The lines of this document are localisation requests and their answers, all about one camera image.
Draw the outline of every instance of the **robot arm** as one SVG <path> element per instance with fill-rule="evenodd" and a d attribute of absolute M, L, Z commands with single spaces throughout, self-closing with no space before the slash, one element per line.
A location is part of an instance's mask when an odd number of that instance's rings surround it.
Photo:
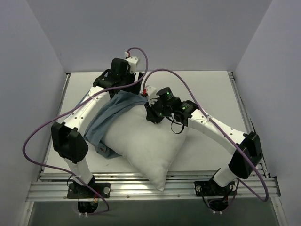
<path fill-rule="evenodd" d="M 260 140 L 254 132 L 245 134 L 227 126 L 206 112 L 207 115 L 204 115 L 192 101 L 182 102 L 180 98 L 175 97 L 169 87 L 157 92 L 155 87 L 147 86 L 143 94 L 148 97 L 148 103 L 145 104 L 147 120 L 160 123 L 165 117 L 172 119 L 174 122 L 204 133 L 232 155 L 229 165 L 219 169 L 210 179 L 211 192 L 220 194 L 220 191 L 228 189 L 233 184 L 233 180 L 237 178 L 247 179 L 252 173 L 252 168 L 228 139 L 207 119 L 208 117 L 213 119 L 238 144 L 254 165 L 257 165 L 261 160 Z"/>
<path fill-rule="evenodd" d="M 96 78 L 82 102 L 106 88 L 123 86 L 135 81 L 136 67 L 140 59 L 135 56 L 129 56 L 127 52 L 125 56 L 126 59 L 115 58 L 112 60 L 111 68 Z M 138 83 L 123 90 L 139 94 L 140 88 L 141 83 Z M 64 158 L 70 170 L 77 175 L 76 178 L 73 178 L 73 181 L 81 189 L 85 187 L 78 178 L 90 186 L 94 183 L 94 177 L 85 158 L 88 152 L 88 145 L 83 135 L 97 112 L 119 91 L 120 89 L 104 92 L 91 98 L 89 102 L 74 111 L 62 123 L 55 122 L 51 127 L 54 150 Z"/>

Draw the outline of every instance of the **white enclosure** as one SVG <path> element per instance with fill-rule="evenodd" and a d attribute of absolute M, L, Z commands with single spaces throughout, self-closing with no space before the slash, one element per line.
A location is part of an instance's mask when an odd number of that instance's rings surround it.
<path fill-rule="evenodd" d="M 40 175 L 23 158 L 22 145 L 57 114 L 66 73 L 103 71 L 132 46 L 147 53 L 150 70 L 234 71 L 287 221 L 298 225 L 300 10 L 299 0 L 1 1 L 1 225 L 18 224 L 30 183 Z M 142 60 L 138 69 L 144 66 Z M 193 80 L 197 87 L 201 75 Z M 219 114 L 224 97 L 214 105 L 206 103 L 210 97 L 199 98 Z M 216 117 L 243 129 L 239 120 Z M 48 127 L 28 154 L 43 161 L 49 139 Z"/>

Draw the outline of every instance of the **screw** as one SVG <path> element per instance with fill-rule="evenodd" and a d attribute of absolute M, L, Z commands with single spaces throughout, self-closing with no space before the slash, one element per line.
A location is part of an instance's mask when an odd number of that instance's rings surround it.
<path fill-rule="evenodd" d="M 201 188 L 202 188 L 201 185 L 197 185 L 197 186 L 196 186 L 196 191 L 197 191 L 197 192 L 200 192 L 200 191 L 201 191 Z"/>
<path fill-rule="evenodd" d="M 110 192 L 110 188 L 109 187 L 105 187 L 103 189 L 103 193 L 108 194 Z"/>

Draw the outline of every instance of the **blue towel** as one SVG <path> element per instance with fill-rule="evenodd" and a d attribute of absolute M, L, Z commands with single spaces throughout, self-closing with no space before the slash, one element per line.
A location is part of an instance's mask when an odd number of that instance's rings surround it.
<path fill-rule="evenodd" d="M 120 91 L 106 103 L 96 114 L 88 125 L 84 139 L 90 142 L 97 153 L 111 159 L 119 155 L 102 143 L 102 138 L 111 124 L 124 112 L 127 112 L 136 105 L 144 105 L 147 99 L 141 95 Z"/>

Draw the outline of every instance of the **cable connector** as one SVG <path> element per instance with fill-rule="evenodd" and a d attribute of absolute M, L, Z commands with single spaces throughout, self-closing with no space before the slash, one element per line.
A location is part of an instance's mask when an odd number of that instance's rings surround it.
<path fill-rule="evenodd" d="M 125 56 L 126 59 L 129 58 L 131 56 L 130 52 L 124 52 L 124 56 Z"/>
<path fill-rule="evenodd" d="M 171 113 L 171 117 L 172 117 L 172 119 L 173 119 L 173 122 L 177 123 L 177 120 L 176 120 L 175 117 L 174 117 L 174 113 Z"/>

